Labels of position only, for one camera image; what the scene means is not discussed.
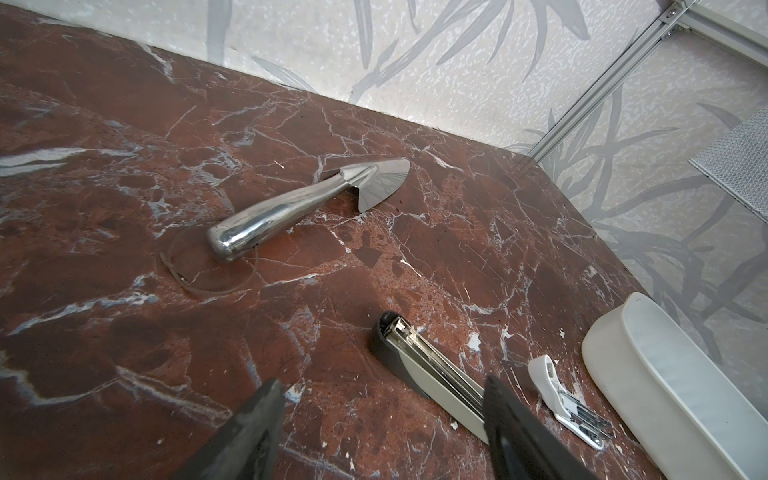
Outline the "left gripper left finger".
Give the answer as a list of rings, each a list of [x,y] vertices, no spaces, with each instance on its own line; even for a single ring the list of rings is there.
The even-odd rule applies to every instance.
[[[271,479],[277,461],[285,398],[266,381],[173,475],[175,479]]]

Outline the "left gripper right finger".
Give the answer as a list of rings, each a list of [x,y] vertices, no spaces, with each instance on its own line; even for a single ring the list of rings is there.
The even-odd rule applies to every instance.
[[[498,377],[485,380],[484,429],[497,479],[593,479]]]

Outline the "white mini stapler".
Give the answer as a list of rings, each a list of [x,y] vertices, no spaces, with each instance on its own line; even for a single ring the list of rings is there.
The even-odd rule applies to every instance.
[[[568,392],[547,354],[529,361],[527,370],[545,405],[555,419],[596,450],[614,438],[612,424]]]

